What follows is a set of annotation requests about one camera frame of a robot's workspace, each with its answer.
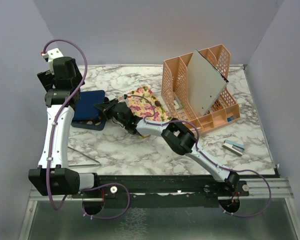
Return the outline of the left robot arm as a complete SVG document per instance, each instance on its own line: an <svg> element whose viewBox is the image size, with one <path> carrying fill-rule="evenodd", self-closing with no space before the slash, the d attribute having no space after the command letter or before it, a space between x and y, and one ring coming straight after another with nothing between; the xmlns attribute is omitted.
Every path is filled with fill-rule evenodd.
<svg viewBox="0 0 300 240"><path fill-rule="evenodd" d="M101 190L96 175L71 170L68 162L70 126L80 100L82 75L72 57L50 58L48 63L51 70L37 75L46 90L46 136L38 166L29 170L28 179L42 196L75 195L83 190L96 197Z"/></svg>

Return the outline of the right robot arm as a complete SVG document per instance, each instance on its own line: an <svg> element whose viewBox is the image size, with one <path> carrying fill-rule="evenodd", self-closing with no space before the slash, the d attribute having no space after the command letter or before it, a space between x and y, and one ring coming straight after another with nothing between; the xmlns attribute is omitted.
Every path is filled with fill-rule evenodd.
<svg viewBox="0 0 300 240"><path fill-rule="evenodd" d="M239 175L218 162L199 145L199 138L184 124L184 120L150 121L131 111L125 102L117 99L96 103L97 108L108 120L116 119L132 135L162 137L173 152L187 156L207 170L218 183L220 191L230 196L238 189Z"/></svg>

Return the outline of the blue box lid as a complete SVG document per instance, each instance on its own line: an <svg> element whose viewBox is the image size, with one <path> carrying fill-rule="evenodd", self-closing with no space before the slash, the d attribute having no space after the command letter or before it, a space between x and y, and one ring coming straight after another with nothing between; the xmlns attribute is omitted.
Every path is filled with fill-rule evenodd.
<svg viewBox="0 0 300 240"><path fill-rule="evenodd" d="M90 121L99 117L100 111L95 104L102 104L105 99L104 90L82 91L76 103L73 121Z"/></svg>

